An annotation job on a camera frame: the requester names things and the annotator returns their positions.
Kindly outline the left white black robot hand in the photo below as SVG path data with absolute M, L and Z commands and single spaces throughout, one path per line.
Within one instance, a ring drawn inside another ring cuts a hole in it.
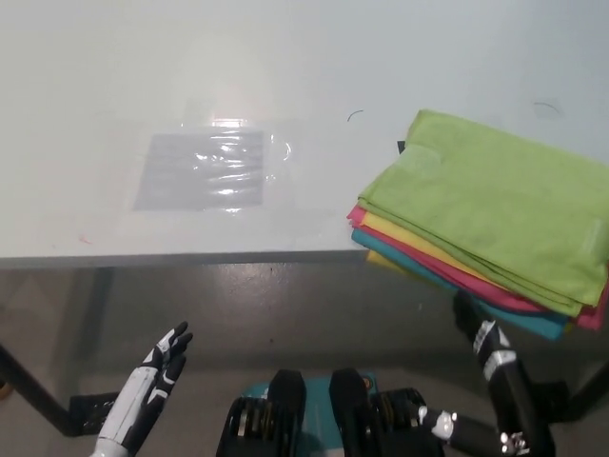
M 179 379 L 192 340 L 183 322 L 172 328 L 128 377 L 104 422 L 95 456 L 134 456 L 160 417 Z

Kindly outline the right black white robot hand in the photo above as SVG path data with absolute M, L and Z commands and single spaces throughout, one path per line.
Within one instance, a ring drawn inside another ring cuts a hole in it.
M 453 311 L 481 368 L 497 423 L 424 406 L 418 408 L 419 426 L 469 456 L 554 456 L 550 427 L 538 413 L 526 371 L 500 325 L 462 291 L 453 299 Z

